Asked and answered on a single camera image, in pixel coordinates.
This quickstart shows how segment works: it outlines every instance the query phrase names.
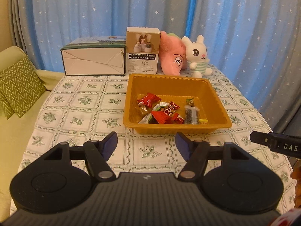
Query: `orange plastic tray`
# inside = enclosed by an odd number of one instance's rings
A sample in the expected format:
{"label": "orange plastic tray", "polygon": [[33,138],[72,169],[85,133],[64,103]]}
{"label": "orange plastic tray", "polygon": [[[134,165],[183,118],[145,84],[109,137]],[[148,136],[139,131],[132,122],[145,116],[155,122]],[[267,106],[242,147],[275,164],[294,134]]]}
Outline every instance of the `orange plastic tray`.
{"label": "orange plastic tray", "polygon": [[[176,112],[183,118],[185,118],[186,99],[194,97],[195,106],[200,109],[200,119],[207,119],[208,124],[138,124],[143,116],[139,113],[137,100],[148,92],[162,98],[162,102],[175,102],[180,106]],[[141,134],[210,133],[218,128],[232,126],[229,116],[209,80],[145,74],[130,74],[129,76],[123,124],[126,127],[134,128]]]}

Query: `zigzag pattern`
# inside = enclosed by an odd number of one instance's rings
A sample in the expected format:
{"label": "zigzag pattern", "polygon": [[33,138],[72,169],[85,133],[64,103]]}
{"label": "zigzag pattern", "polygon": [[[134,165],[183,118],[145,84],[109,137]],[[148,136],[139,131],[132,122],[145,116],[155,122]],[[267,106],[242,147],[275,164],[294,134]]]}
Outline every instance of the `zigzag pattern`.
{"label": "zigzag pattern", "polygon": [[46,91],[27,56],[6,68],[0,77],[0,91],[15,113],[22,117]]}
{"label": "zigzag pattern", "polygon": [[4,111],[4,115],[6,119],[9,119],[15,112],[9,104],[6,97],[0,92],[0,105]]}

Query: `pink plush toy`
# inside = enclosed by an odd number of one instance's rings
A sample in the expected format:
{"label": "pink plush toy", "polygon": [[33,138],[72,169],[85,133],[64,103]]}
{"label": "pink plush toy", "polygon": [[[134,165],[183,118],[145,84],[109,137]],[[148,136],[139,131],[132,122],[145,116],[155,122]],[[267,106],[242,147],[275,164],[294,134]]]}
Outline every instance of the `pink plush toy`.
{"label": "pink plush toy", "polygon": [[179,76],[187,68],[186,47],[177,35],[161,31],[159,59],[165,75]]}

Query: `wall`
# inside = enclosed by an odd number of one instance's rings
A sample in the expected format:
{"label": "wall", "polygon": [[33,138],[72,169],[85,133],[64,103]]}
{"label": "wall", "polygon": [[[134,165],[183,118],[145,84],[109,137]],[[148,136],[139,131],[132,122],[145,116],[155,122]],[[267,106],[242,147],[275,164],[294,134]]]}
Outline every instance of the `wall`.
{"label": "wall", "polygon": [[8,19],[8,0],[0,0],[0,52],[12,45]]}

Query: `tablecloth square pattern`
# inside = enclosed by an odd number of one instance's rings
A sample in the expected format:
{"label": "tablecloth square pattern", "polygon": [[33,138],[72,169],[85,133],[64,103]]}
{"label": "tablecloth square pattern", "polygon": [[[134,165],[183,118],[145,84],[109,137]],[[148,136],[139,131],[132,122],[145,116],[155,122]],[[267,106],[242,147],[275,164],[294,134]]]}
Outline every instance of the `tablecloth square pattern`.
{"label": "tablecloth square pattern", "polygon": [[[213,74],[206,78],[220,97],[232,127],[187,137],[205,140],[214,146],[222,146],[226,141],[237,143],[280,176],[285,189],[277,209],[280,213],[288,211],[294,206],[296,181],[290,178],[292,168],[287,157],[249,140],[253,130],[268,133],[270,127],[239,92],[240,87],[236,88],[216,67],[209,66]],[[191,76],[190,71],[181,72],[181,76]],[[176,148],[174,135],[143,135],[123,125],[127,80],[128,75],[63,77],[40,110],[19,171],[59,142],[67,141],[70,146],[78,146],[87,140],[102,140],[111,131],[116,131],[118,145],[108,161],[116,175],[127,171],[174,172],[177,176],[186,162]],[[72,86],[63,87],[66,83]],[[87,172],[83,161],[73,161],[72,164]],[[206,172],[220,164],[221,161],[208,161]],[[12,203],[11,213],[15,210]]]}

